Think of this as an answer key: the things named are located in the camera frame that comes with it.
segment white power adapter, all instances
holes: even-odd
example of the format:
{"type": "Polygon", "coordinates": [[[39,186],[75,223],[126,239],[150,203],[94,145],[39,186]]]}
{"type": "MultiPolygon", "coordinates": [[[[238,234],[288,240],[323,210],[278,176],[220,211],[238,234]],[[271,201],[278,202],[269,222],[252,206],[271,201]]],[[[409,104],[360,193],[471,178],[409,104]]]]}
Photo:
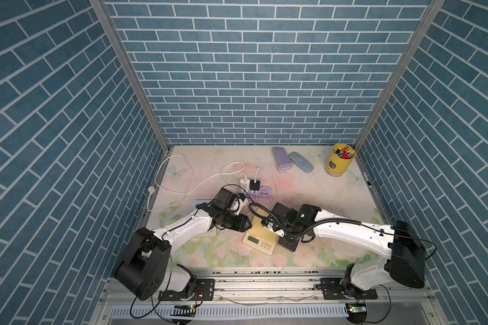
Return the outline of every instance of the white power adapter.
{"type": "Polygon", "coordinates": [[[244,178],[240,179],[240,187],[242,187],[246,191],[249,191],[249,182],[250,180],[244,175],[244,178]]]}

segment slotted metal track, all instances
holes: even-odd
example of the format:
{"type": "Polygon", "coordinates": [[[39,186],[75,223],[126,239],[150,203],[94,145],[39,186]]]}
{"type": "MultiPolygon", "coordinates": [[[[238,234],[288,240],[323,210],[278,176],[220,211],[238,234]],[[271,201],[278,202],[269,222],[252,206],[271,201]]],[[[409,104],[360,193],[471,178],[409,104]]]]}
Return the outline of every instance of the slotted metal track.
{"type": "MultiPolygon", "coordinates": [[[[141,316],[148,313],[151,306],[134,306],[132,314],[141,316]]],[[[156,308],[159,315],[169,318],[173,312],[175,315],[185,314],[188,311],[175,309],[174,305],[159,306],[156,308]]],[[[268,304],[259,306],[242,306],[235,304],[207,305],[197,308],[195,320],[239,320],[239,319],[263,319],[263,318],[321,318],[321,317],[348,317],[344,303],[328,304],[268,304]]],[[[111,319],[130,319],[130,305],[117,305],[112,309],[111,319]]],[[[152,313],[146,318],[159,318],[152,313]]],[[[176,319],[191,319],[189,316],[174,316],[176,319]]]]}

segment yellow pen holder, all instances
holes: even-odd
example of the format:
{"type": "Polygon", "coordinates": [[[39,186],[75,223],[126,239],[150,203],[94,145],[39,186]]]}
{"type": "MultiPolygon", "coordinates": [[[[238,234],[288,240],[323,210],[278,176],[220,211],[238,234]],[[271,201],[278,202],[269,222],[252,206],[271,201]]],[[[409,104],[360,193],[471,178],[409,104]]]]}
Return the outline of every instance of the yellow pen holder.
{"type": "Polygon", "coordinates": [[[337,144],[332,147],[332,152],[327,159],[327,164],[325,165],[325,170],[327,173],[334,177],[339,177],[343,175],[343,173],[347,170],[348,166],[351,164],[352,160],[356,157],[356,152],[352,149],[351,146],[345,144],[337,144]],[[343,159],[340,158],[336,151],[343,150],[345,147],[348,147],[347,150],[351,151],[351,158],[343,159]]]}

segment charging cable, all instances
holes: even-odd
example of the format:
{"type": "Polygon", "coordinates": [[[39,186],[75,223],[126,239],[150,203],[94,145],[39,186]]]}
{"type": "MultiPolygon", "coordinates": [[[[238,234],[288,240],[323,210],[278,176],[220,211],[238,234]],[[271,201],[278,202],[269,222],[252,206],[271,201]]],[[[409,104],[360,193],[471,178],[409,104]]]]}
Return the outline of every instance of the charging cable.
{"type": "Polygon", "coordinates": [[[256,170],[256,173],[255,173],[255,181],[256,181],[256,176],[258,175],[258,171],[259,171],[259,170],[260,170],[260,168],[262,168],[262,167],[264,167],[264,168],[265,168],[265,167],[267,167],[267,168],[269,168],[269,170],[271,171],[271,175],[273,175],[273,179],[274,179],[274,185],[276,186],[276,189],[273,189],[273,188],[272,188],[272,187],[270,187],[270,186],[262,186],[262,187],[260,187],[260,189],[262,189],[262,188],[268,188],[268,189],[271,189],[271,190],[275,191],[275,192],[276,192],[276,194],[277,194],[277,198],[276,198],[276,202],[275,202],[275,203],[273,203],[273,204],[262,204],[262,203],[260,203],[260,199],[258,198],[258,195],[257,195],[257,196],[256,196],[256,201],[257,201],[258,203],[262,204],[262,205],[265,205],[265,206],[272,206],[272,205],[275,205],[275,204],[278,202],[278,196],[279,196],[279,195],[281,195],[281,196],[283,196],[284,198],[286,198],[286,199],[287,199],[287,200],[288,200],[288,201],[289,201],[289,202],[290,202],[290,203],[293,205],[293,208],[295,208],[295,209],[296,209],[296,205],[294,205],[294,203],[293,203],[293,202],[292,202],[292,201],[291,201],[291,200],[290,200],[288,197],[286,197],[285,195],[283,195],[282,193],[280,193],[280,192],[279,192],[279,188],[278,188],[278,182],[277,182],[277,180],[276,180],[276,177],[274,176],[274,172],[273,172],[273,170],[271,169],[271,167],[269,167],[269,166],[264,166],[264,165],[260,165],[260,166],[258,167],[258,169],[256,170]]]}
{"type": "Polygon", "coordinates": [[[220,179],[221,179],[221,182],[226,185],[226,183],[224,182],[224,180],[222,179],[222,175],[231,175],[231,174],[236,174],[236,173],[239,173],[241,172],[242,170],[244,170],[245,168],[245,163],[241,162],[241,161],[234,161],[234,162],[231,162],[229,164],[227,164],[226,166],[222,167],[221,171],[219,173],[216,173],[216,174],[213,174],[211,176],[208,176],[207,178],[205,178],[204,180],[202,180],[200,183],[197,184],[197,186],[195,186],[192,190],[189,190],[190,188],[190,185],[191,185],[191,182],[194,180],[195,178],[195,171],[194,169],[190,166],[190,164],[188,163],[188,160],[186,159],[186,157],[182,154],[182,153],[177,153],[177,154],[172,154],[170,157],[166,158],[165,160],[163,160],[163,162],[161,162],[161,165],[159,166],[159,168],[157,168],[157,172],[156,172],[156,176],[154,177],[154,183],[156,183],[157,187],[159,188],[162,188],[163,190],[166,190],[168,192],[171,192],[171,193],[175,193],[175,194],[182,194],[182,198],[176,202],[176,203],[172,203],[172,204],[169,204],[169,205],[165,205],[165,206],[162,206],[162,207],[158,207],[156,209],[150,209],[150,197],[152,196],[152,194],[155,192],[155,188],[153,186],[150,186],[148,188],[148,192],[149,192],[149,195],[148,195],[148,199],[147,199],[147,205],[146,205],[146,209],[147,211],[149,212],[153,212],[153,211],[157,211],[157,210],[161,210],[161,209],[165,209],[167,207],[170,207],[170,206],[174,206],[174,205],[178,205],[180,204],[184,198],[186,198],[186,196],[190,193],[192,193],[193,191],[195,191],[197,189],[197,187],[199,187],[202,183],[204,183],[205,181],[207,181],[208,179],[212,178],[213,176],[219,176],[220,179]],[[163,187],[162,185],[159,185],[158,182],[157,182],[157,175],[159,174],[159,171],[161,170],[161,168],[163,167],[164,163],[170,159],[171,157],[175,157],[175,156],[181,156],[184,161],[186,162],[186,165],[188,166],[188,168],[191,170],[192,172],[192,176],[191,176],[191,179],[190,181],[188,182],[188,185],[186,186],[186,189],[184,190],[184,192],[177,192],[177,191],[173,191],[173,190],[170,190],[166,187],[163,187]],[[230,173],[225,173],[224,170],[228,167],[228,166],[231,166],[233,164],[242,164],[242,167],[237,170],[237,171],[234,171],[234,172],[230,172],[230,173]]]}

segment brick wallpaper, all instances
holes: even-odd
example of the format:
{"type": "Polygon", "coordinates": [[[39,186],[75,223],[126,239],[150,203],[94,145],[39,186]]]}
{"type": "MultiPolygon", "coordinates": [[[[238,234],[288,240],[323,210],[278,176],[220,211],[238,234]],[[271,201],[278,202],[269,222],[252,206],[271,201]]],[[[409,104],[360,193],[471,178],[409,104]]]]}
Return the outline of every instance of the brick wallpaper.
{"type": "Polygon", "coordinates": [[[447,0],[361,149],[392,220],[438,244],[451,324],[488,324],[488,0],[447,0]]]}
{"type": "Polygon", "coordinates": [[[352,143],[429,0],[107,0],[171,144],[352,143]]]}
{"type": "Polygon", "coordinates": [[[0,0],[0,325],[89,322],[161,155],[88,0],[0,0]]]}

